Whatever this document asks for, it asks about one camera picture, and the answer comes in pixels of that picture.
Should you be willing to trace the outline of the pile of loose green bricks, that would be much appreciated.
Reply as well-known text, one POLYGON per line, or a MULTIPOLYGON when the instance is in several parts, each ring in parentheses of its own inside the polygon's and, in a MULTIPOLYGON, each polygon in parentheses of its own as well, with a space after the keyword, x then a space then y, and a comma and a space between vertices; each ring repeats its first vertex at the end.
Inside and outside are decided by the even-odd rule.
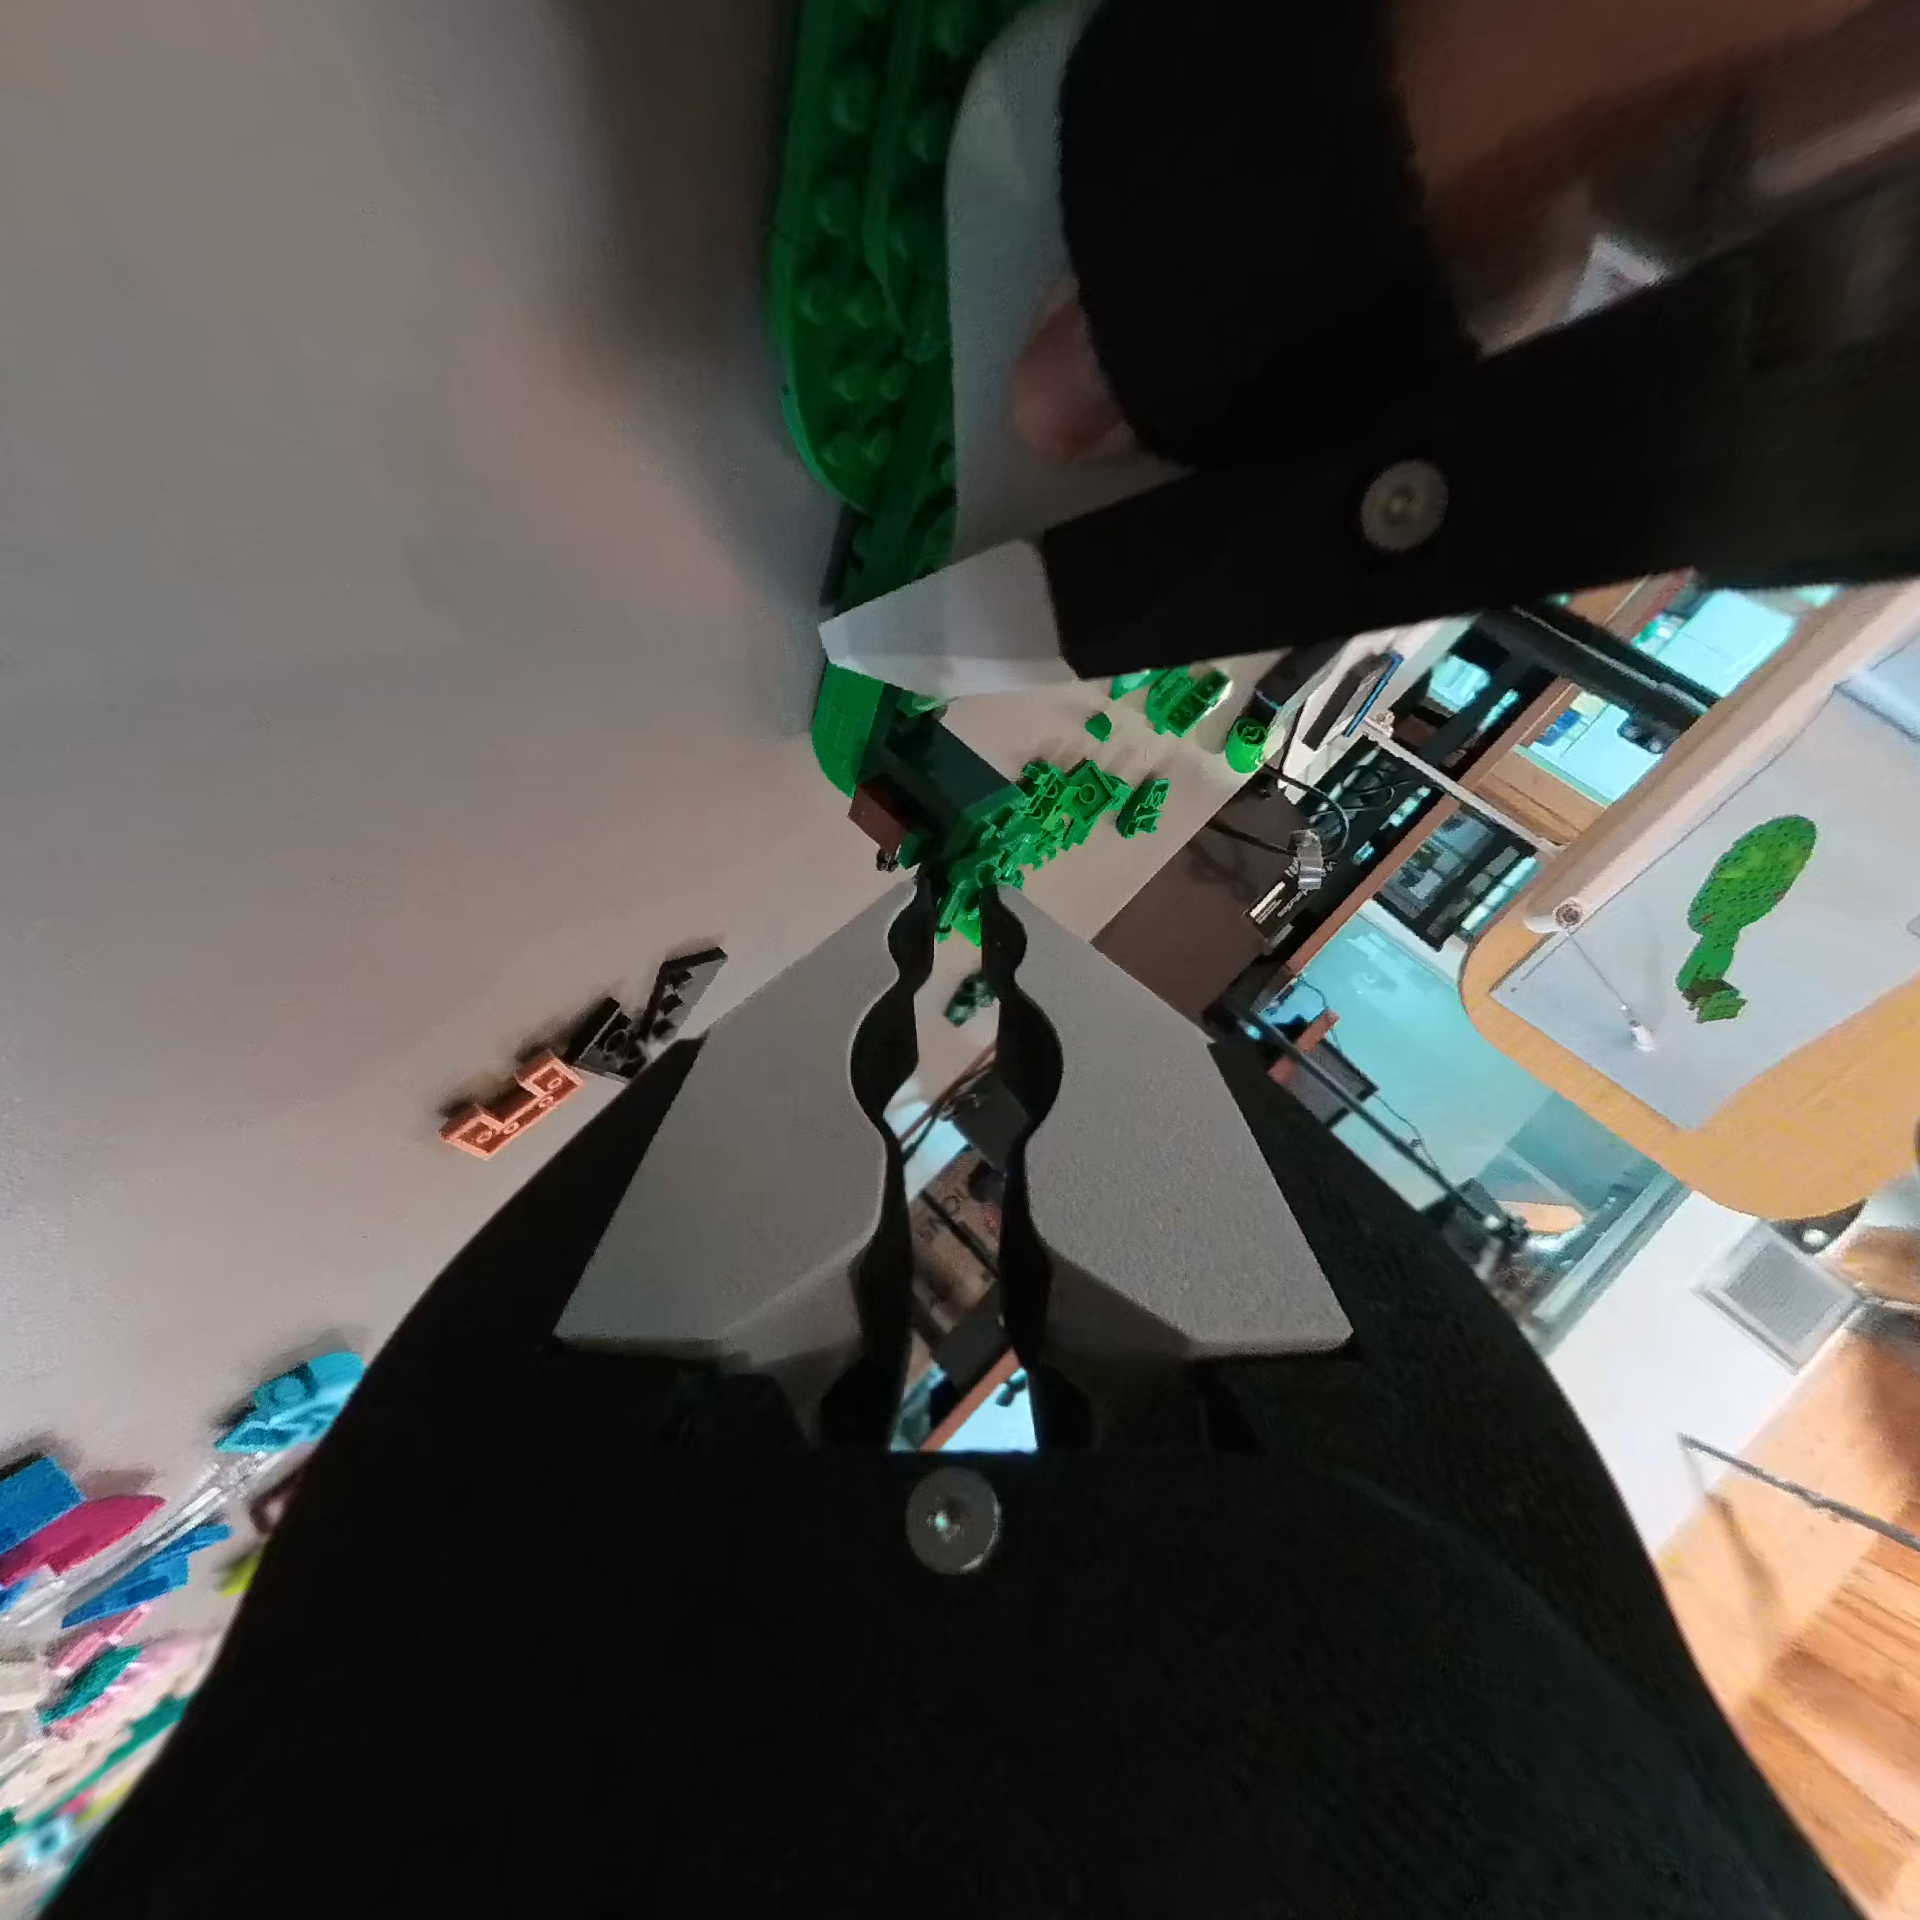
POLYGON ((1074 724, 1054 729, 1016 780, 1016 825, 1039 860, 1102 833, 1156 835, 1180 788, 1234 792, 1261 773, 1275 738, 1267 706, 1240 701, 1219 666, 1116 677, 1074 724))

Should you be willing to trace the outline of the white wall vent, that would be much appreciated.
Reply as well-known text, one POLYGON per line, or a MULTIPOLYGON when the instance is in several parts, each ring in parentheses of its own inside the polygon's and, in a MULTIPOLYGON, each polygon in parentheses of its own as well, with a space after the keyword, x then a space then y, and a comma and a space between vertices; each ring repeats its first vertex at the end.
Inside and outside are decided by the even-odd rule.
POLYGON ((1693 1293, 1791 1375, 1808 1370, 1862 1311, 1852 1283, 1766 1220, 1750 1223, 1693 1293))

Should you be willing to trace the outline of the brown angled plate brick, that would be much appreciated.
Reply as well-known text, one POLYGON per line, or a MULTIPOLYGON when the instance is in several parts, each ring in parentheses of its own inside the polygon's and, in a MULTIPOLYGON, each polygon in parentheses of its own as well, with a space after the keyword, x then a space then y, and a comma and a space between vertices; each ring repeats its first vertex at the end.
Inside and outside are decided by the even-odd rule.
POLYGON ((491 1162, 528 1136, 552 1112, 586 1089, 586 1077, 555 1049, 542 1049, 514 1065, 491 1098, 472 1099, 444 1119, 438 1141, 469 1159, 491 1162))

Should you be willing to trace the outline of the brick instruction booklet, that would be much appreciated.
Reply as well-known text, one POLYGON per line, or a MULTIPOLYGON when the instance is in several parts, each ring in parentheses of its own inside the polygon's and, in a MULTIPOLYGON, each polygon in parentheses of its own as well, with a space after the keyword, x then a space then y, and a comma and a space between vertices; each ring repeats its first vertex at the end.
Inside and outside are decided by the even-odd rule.
POLYGON ((1915 683, 1842 683, 1495 1002, 1684 1129, 1917 970, 1915 683))

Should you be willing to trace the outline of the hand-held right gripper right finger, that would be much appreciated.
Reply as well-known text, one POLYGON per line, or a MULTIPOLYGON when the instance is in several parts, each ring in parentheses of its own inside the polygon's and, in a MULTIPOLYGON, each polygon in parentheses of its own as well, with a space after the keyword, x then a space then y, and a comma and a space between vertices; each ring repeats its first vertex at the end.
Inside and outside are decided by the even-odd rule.
POLYGON ((998 1296, 1042 1449, 1158 1387, 1325 1361, 1354 1323, 1191 1020, 1016 889, 987 901, 996 1073, 1021 1114, 998 1296))

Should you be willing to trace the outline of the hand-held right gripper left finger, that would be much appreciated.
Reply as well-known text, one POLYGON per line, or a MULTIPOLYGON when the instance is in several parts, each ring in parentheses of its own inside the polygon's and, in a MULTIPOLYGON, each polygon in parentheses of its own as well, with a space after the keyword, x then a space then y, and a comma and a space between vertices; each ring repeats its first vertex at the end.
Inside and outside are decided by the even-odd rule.
POLYGON ((888 1449, 911 1339, 885 1106, 915 1065, 920 888, 894 884, 720 1016, 566 1298, 566 1356, 752 1377, 806 1434, 888 1449))

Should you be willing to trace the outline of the pile of mixed colourful bricks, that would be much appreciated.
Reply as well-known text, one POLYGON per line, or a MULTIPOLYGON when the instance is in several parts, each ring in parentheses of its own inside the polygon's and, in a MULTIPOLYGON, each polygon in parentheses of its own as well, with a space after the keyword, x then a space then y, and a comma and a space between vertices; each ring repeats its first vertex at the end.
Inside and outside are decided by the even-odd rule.
POLYGON ((254 1385, 179 1498, 86 1492, 48 1453, 5 1468, 5 1883, 58 1880, 174 1732, 227 1619, 168 1607, 200 1573, 215 1601, 245 1599, 366 1370, 323 1351, 254 1385))

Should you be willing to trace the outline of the person's left hand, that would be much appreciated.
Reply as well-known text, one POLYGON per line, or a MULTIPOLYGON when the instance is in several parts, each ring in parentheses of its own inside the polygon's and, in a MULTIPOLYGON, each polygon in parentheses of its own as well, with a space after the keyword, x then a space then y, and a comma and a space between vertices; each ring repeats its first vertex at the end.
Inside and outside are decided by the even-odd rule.
POLYGON ((1045 464, 1116 464, 1139 453, 1088 332, 1074 281, 1058 284, 1016 355, 1013 428, 1045 464))

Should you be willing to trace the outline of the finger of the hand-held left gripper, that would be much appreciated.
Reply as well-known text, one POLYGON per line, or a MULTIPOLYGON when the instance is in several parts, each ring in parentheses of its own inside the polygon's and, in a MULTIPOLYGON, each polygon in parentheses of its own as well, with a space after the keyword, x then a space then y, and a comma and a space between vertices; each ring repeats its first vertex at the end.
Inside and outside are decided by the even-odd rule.
POLYGON ((928 699, 1077 683, 1039 547, 996 545, 820 625, 829 666, 928 699))
POLYGON ((1016 435, 1019 355, 1072 280, 1058 100, 1092 12, 1092 3, 1026 7, 978 59, 951 129, 952 562, 1184 476, 1140 451, 1056 464, 1016 435))

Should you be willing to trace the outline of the green brick tree model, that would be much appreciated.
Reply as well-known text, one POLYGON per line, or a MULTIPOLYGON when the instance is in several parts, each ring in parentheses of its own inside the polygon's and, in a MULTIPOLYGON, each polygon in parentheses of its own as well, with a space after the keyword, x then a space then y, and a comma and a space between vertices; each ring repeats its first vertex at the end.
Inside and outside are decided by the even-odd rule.
MULTIPOLYGON (((767 316, 782 418, 845 517, 840 615, 942 570, 955 541, 944 188, 952 121, 1021 3, 804 3, 783 99, 767 316)), ((930 863, 935 932, 976 944, 981 889, 1019 884, 1021 784, 936 764, 942 701, 829 668, 814 715, 827 780, 907 804, 899 863, 930 863)))

